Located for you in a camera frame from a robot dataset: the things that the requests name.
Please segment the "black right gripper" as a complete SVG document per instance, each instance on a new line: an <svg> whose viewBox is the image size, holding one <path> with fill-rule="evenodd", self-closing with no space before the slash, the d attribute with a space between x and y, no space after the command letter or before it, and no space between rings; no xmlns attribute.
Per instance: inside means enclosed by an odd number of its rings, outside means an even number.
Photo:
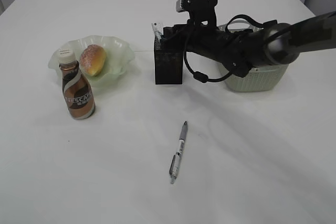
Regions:
<svg viewBox="0 0 336 224"><path fill-rule="evenodd" d="M206 45L218 32L218 27L203 25L189 26L188 24L177 24L172 27L163 27L163 36L161 38L162 50L182 50L187 42L187 49L194 49Z"/></svg>

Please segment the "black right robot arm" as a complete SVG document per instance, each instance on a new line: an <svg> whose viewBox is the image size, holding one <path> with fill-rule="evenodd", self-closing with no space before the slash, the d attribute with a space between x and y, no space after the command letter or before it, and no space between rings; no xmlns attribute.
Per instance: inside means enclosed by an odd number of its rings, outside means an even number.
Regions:
<svg viewBox="0 0 336 224"><path fill-rule="evenodd" d="M281 66L294 62L300 53L335 48L335 12L296 24L270 20L259 23L236 15L257 28L229 31L218 27L187 24L164 28L160 43L165 50L193 52L221 63L230 74L245 77L252 68Z"/></svg>

